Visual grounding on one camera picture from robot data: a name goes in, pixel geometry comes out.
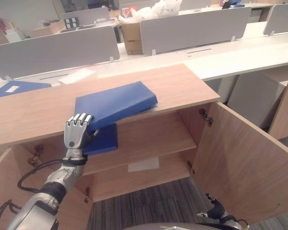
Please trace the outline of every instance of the robotic arm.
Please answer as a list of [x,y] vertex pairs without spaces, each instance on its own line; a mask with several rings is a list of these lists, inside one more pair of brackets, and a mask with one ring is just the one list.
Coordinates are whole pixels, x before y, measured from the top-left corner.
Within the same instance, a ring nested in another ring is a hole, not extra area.
[[93,117],[77,114],[65,124],[64,144],[67,148],[62,166],[49,175],[39,192],[33,195],[13,218],[8,230],[56,230],[59,222],[55,215],[64,196],[82,176],[87,156],[82,148],[95,137],[88,134],[87,127]]

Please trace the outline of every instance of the cabinet top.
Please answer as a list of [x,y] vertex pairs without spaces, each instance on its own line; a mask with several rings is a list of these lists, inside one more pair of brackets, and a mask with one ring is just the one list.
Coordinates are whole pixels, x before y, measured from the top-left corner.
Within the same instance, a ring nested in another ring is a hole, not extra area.
[[216,101],[219,96],[185,65],[151,69],[108,78],[89,78],[69,85],[29,91],[0,98],[0,145],[12,145],[57,136],[73,115],[78,96],[141,81],[158,99],[158,106],[137,116]]

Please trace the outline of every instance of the gray carpet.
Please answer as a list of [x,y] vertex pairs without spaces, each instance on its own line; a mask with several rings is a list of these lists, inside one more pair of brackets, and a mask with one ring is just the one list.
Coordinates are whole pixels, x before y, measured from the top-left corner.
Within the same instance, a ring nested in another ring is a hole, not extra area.
[[[280,141],[288,146],[288,138]],[[209,201],[193,179],[185,178],[94,203],[87,229],[122,230],[152,222],[212,222],[195,216],[209,208]],[[251,229],[288,230],[288,213]]]

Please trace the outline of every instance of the white paper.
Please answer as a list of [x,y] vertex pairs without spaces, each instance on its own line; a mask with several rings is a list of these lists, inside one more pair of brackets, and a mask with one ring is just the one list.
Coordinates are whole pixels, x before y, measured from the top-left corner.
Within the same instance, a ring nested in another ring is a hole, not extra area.
[[7,91],[5,92],[14,92],[15,90],[17,90],[19,88],[19,86],[13,85],[11,88],[9,88]]
[[66,77],[60,78],[59,82],[60,84],[72,84],[75,83],[77,81],[81,81],[89,76],[96,76],[97,73],[96,71],[93,70],[89,70],[89,69],[81,69],[78,70],[74,73],[71,73],[69,75],[67,75]]
[[145,161],[139,161],[136,163],[128,164],[128,172],[137,172],[137,171],[144,171],[144,170],[151,170],[151,169],[158,169],[159,166],[159,158],[151,158]]

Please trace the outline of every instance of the wooden cabinet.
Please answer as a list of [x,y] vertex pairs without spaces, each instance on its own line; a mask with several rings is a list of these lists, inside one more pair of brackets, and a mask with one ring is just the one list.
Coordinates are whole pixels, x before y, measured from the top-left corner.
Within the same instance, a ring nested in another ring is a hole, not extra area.
[[[288,148],[217,102],[219,96],[184,65],[0,98],[0,145],[14,145],[0,161],[0,178],[7,180],[0,184],[0,204],[11,198],[23,205],[30,196],[17,200],[24,192],[9,187],[31,167],[27,159],[34,146],[44,146],[41,161],[65,155],[64,122],[77,96],[135,81],[157,95],[158,107],[119,121],[118,149],[89,157],[84,176],[60,208],[63,226],[70,223],[70,212],[87,218],[92,202],[190,175],[203,193],[250,223],[288,211]],[[128,164],[154,157],[159,168],[128,172]],[[41,186],[51,170],[27,183]],[[87,187],[90,204],[84,202]],[[68,229],[86,227],[85,220],[78,224]]]

